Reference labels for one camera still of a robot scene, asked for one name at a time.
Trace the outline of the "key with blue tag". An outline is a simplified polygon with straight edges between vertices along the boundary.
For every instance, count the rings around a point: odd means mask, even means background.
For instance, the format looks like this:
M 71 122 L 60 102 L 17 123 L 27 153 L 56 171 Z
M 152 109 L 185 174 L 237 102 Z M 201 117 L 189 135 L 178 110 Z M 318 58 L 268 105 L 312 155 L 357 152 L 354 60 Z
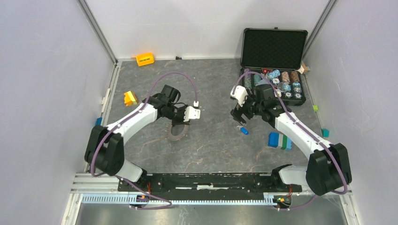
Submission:
M 244 135 L 249 135 L 249 131 L 244 126 L 238 125 L 237 129 Z

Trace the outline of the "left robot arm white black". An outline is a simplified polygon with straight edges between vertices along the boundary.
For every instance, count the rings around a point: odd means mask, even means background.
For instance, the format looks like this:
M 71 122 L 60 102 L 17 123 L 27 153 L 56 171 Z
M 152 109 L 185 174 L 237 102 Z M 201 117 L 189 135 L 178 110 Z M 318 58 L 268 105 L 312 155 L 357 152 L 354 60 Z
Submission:
M 125 159 L 124 146 L 139 130 L 159 118 L 171 120 L 172 125 L 183 125 L 186 132 L 190 120 L 200 118 L 198 102 L 193 106 L 179 103 L 180 91 L 165 85 L 160 93 L 148 96 L 139 106 L 118 121 L 107 126 L 96 125 L 91 130 L 84 159 L 109 176 L 129 180 L 136 191 L 147 186 L 146 171 Z

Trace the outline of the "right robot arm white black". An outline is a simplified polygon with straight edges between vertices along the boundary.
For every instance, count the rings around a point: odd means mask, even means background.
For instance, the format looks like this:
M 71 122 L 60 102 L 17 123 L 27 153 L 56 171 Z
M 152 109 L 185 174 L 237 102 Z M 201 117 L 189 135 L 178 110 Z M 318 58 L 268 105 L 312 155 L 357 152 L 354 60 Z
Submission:
M 245 124 L 248 119 L 260 116 L 271 127 L 286 135 L 306 156 L 306 166 L 283 165 L 273 170 L 271 186 L 276 191 L 284 191 L 290 184 L 306 186 L 318 195 L 329 192 L 344 195 L 352 181 L 347 148 L 332 144 L 309 129 L 276 95 L 269 84 L 256 86 L 254 94 L 245 87 L 236 85 L 230 92 L 231 99 L 237 101 L 231 110 L 233 119 Z

